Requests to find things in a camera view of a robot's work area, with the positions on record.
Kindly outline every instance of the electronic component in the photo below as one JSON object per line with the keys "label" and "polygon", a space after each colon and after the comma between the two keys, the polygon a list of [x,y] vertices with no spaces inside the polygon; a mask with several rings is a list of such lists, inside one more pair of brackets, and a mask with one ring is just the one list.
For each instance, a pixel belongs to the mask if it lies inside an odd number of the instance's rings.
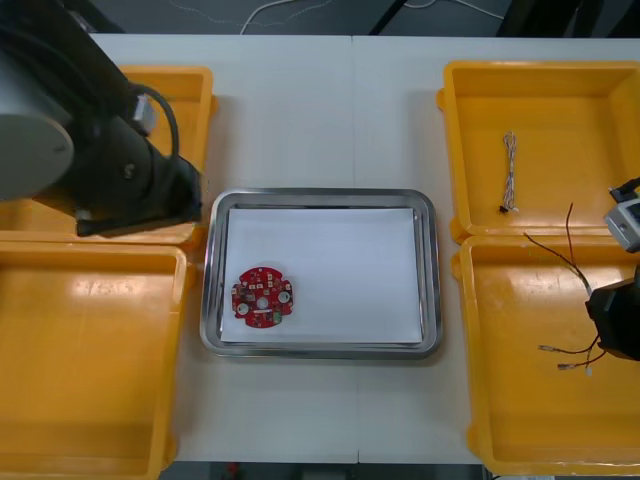
{"label": "electronic component", "polygon": [[270,328],[290,315],[293,307],[291,282],[282,273],[269,267],[257,267],[240,275],[240,282],[231,288],[231,309],[236,318],[249,327]]}

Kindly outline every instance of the metal tray rim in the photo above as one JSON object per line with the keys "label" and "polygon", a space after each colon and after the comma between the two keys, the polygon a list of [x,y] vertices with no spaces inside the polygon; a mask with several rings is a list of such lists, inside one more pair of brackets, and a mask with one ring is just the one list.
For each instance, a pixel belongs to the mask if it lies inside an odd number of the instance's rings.
{"label": "metal tray rim", "polygon": [[[213,307],[214,296],[219,294],[217,282],[221,278],[219,260],[221,252],[216,249],[216,238],[221,238],[222,230],[225,230],[226,222],[217,221],[219,213],[226,215],[225,203],[234,196],[256,195],[265,199],[267,196],[290,196],[299,199],[302,197],[322,197],[324,201],[333,199],[328,205],[349,208],[345,201],[342,203],[335,201],[337,198],[347,198],[350,202],[360,202],[365,197],[375,197],[378,199],[404,200],[402,205],[395,208],[411,207],[422,213],[424,218],[420,218],[420,229],[416,228],[416,260],[419,270],[419,285],[421,295],[421,322],[424,339],[416,344],[376,344],[376,343],[236,343],[222,342],[217,335],[209,333],[210,323],[218,322],[212,318],[216,313]],[[299,205],[306,208],[306,205],[294,203],[288,206]],[[355,205],[355,208],[384,208],[384,202],[374,202],[373,204]],[[442,322],[440,311],[440,281],[438,268],[438,246],[436,236],[435,211],[433,204],[421,192],[408,189],[353,189],[353,188],[272,188],[272,189],[231,189],[223,192],[214,202],[211,211],[209,224],[209,235],[207,238],[205,254],[205,274],[204,288],[202,294],[202,309],[200,314],[200,337],[209,350],[220,356],[285,356],[303,358],[344,358],[344,359],[421,359],[433,353],[442,340]]]}

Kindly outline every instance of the black cable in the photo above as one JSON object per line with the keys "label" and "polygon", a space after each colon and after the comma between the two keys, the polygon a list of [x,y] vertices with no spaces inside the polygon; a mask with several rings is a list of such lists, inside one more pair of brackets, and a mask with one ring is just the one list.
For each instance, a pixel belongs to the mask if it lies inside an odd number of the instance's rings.
{"label": "black cable", "polygon": [[153,98],[162,110],[164,111],[165,116],[167,117],[167,122],[169,123],[169,130],[171,131],[171,155],[170,158],[173,160],[177,160],[180,156],[180,135],[178,133],[178,122],[176,121],[176,117],[173,114],[173,109],[169,102],[160,95],[153,88],[148,87],[146,85],[133,84],[133,89],[137,92],[144,93],[149,97]]}
{"label": "black cable", "polygon": [[538,345],[538,349],[544,350],[545,352],[557,352],[557,353],[567,353],[569,355],[576,355],[578,353],[591,352],[591,350],[593,350],[593,347],[596,345],[596,342],[598,341],[599,338],[600,338],[600,335],[596,335],[596,338],[593,339],[593,342],[591,342],[591,345],[589,345],[587,348],[583,348],[582,350],[565,350],[563,348],[552,347],[550,345]]}
{"label": "black cable", "polygon": [[572,272],[575,273],[578,278],[580,278],[580,280],[582,280],[582,283],[584,284],[585,288],[587,289],[587,293],[589,293],[589,295],[591,294],[591,285],[589,285],[589,281],[587,280],[587,277],[584,276],[584,274],[582,273],[582,271],[573,263],[571,263],[571,261],[569,259],[567,259],[567,257],[565,257],[564,255],[562,255],[559,252],[556,252],[555,250],[553,250],[552,248],[549,248],[543,244],[541,244],[540,242],[534,240],[533,238],[531,238],[531,236],[529,236],[529,234],[525,233],[524,234],[525,237],[527,237],[527,240],[529,240],[531,243],[537,245],[538,247],[542,248],[543,250],[546,250],[549,253],[554,254],[556,257],[559,257],[560,259],[562,259],[567,265],[569,265],[572,268]]}
{"label": "black cable", "polygon": [[571,232],[569,231],[569,220],[571,219],[571,212],[573,211],[573,202],[569,205],[569,211],[567,212],[567,218],[564,221],[564,228],[567,231],[567,241],[569,242],[569,254],[571,256],[571,263],[576,267],[576,259],[573,256],[573,243],[571,242]]}
{"label": "black cable", "polygon": [[586,362],[581,362],[581,363],[559,363],[558,364],[558,370],[573,370],[574,368],[582,367],[583,365],[588,367],[592,363],[597,362],[598,360],[600,360],[606,354],[607,354],[607,352],[602,352],[596,358],[591,359],[591,360],[587,360]]}

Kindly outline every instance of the black wire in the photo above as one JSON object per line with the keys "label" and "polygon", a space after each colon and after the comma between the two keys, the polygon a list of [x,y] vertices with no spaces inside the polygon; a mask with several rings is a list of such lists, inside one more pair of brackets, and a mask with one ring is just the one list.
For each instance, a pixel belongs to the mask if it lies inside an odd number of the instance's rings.
{"label": "black wire", "polygon": [[162,110],[164,111],[164,114],[167,117],[167,122],[169,122],[169,130],[171,131],[170,158],[173,160],[177,160],[178,157],[180,156],[180,135],[178,133],[178,122],[176,121],[176,117],[173,114],[173,109],[171,108],[171,105],[169,105],[169,102],[162,95],[160,95],[157,91],[155,91],[151,87],[148,87],[146,85],[138,85],[138,84],[134,84],[132,86],[134,90],[140,93],[144,93],[145,95],[148,95],[151,98],[153,98],[156,102],[158,102],[160,107],[162,107]]}
{"label": "black wire", "polygon": [[38,37],[35,37],[27,32],[23,32],[22,30],[11,28],[7,25],[0,24],[0,32],[3,32],[9,36],[13,36],[14,38],[19,38],[21,40],[29,42],[31,45],[34,45],[40,49],[44,49],[47,52],[53,54],[56,58],[58,58],[58,60],[62,61],[62,63],[64,63],[69,70],[73,72],[73,74],[80,80],[80,82],[84,85],[87,91],[90,92],[96,98],[96,100],[98,101],[98,105],[102,110],[102,114],[106,114],[107,108],[106,108],[105,99],[99,94],[95,86],[91,84],[91,82],[82,73],[82,71],[79,70],[74,65],[74,63],[71,60],[69,60],[69,58],[66,55],[64,55],[60,50],[52,47],[46,42],[43,42]]}
{"label": "black wire", "polygon": [[607,354],[607,352],[602,352],[600,355],[598,355],[596,358],[593,358],[591,360],[587,360],[586,362],[582,362],[582,363],[571,363],[571,367],[575,368],[575,367],[581,367],[583,365],[589,366],[591,365],[593,362],[596,362],[598,360],[600,360],[602,357],[604,357]]}
{"label": "black wire", "polygon": [[569,230],[569,220],[571,219],[571,212],[573,211],[573,202],[571,202],[571,205],[569,205],[569,211],[567,212],[567,219],[564,221],[564,228],[567,231],[567,241],[569,242],[569,253],[571,255],[571,263],[573,263],[573,266],[578,268],[576,266],[576,259],[573,256],[573,243],[571,242],[571,231]]}
{"label": "black wire", "polygon": [[591,352],[591,350],[593,350],[593,347],[596,345],[596,342],[598,341],[599,338],[600,338],[600,335],[596,335],[596,338],[593,339],[593,342],[591,342],[591,345],[589,345],[587,348],[583,348],[582,350],[564,350],[562,348],[553,347],[553,351],[559,352],[559,353],[568,353],[569,355]]}
{"label": "black wire", "polygon": [[524,236],[527,237],[527,240],[529,240],[531,243],[537,245],[538,247],[542,248],[543,250],[546,250],[549,253],[554,254],[556,257],[561,258],[564,262],[566,262],[567,265],[572,267],[572,272],[575,273],[578,276],[578,278],[580,278],[580,280],[582,280],[582,283],[584,284],[584,287],[587,289],[587,293],[589,293],[589,294],[591,293],[591,285],[589,285],[589,281],[587,280],[587,277],[585,277],[584,273],[582,273],[582,271],[576,265],[571,263],[571,261],[569,259],[567,259],[567,257],[565,257],[564,255],[562,255],[559,252],[556,252],[554,249],[549,248],[549,247],[541,244],[540,242],[534,240],[527,233],[525,233]]}

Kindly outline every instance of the white wire bundle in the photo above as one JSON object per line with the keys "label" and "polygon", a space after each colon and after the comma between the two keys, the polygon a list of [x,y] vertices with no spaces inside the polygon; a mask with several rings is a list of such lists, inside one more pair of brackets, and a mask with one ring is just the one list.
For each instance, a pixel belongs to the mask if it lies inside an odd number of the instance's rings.
{"label": "white wire bundle", "polygon": [[504,197],[502,198],[502,208],[506,212],[517,212],[516,208],[516,180],[515,180],[515,162],[516,162],[516,135],[512,131],[508,131],[504,135],[504,145],[507,147],[507,155],[509,157],[509,174],[507,175],[506,188]]}

